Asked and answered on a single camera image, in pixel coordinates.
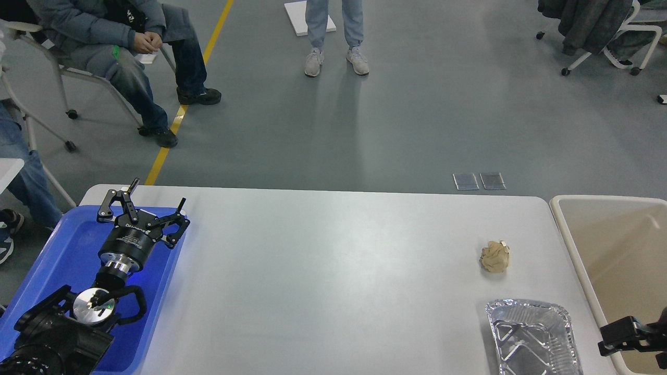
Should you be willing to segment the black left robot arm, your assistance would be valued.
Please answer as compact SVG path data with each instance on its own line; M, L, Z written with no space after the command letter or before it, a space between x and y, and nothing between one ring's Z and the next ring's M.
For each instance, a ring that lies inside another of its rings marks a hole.
M138 181L67 212L2 315L2 374L133 374L180 240L177 207L136 207Z

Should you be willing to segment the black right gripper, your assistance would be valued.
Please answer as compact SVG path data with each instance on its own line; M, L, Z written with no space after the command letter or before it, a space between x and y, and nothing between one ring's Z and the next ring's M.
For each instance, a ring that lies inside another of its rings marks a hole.
M602 341L598 342L599 354L603 357L621 351L647 352L651 349L649 337L652 334L652 344L658 346L656 355L659 368L666 369L666 308L664 308L657 322L648 326L640 323L632 316L626 316L615 322L599 328Z

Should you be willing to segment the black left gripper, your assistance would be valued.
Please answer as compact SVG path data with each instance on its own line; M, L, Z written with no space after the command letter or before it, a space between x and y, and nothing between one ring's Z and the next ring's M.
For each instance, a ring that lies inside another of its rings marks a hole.
M102 266L115 267L124 273L143 270L157 242L163 242L169 249L179 243L190 220L182 212L186 198L182 197L173 214L158 217L145 209L136 209L131 194L140 182L134 178L126 190L108 190L97 212L98 223L115 223L110 235L98 252ZM121 216L115 216L112 204L118 202L123 209ZM170 226L176 231L165 233Z

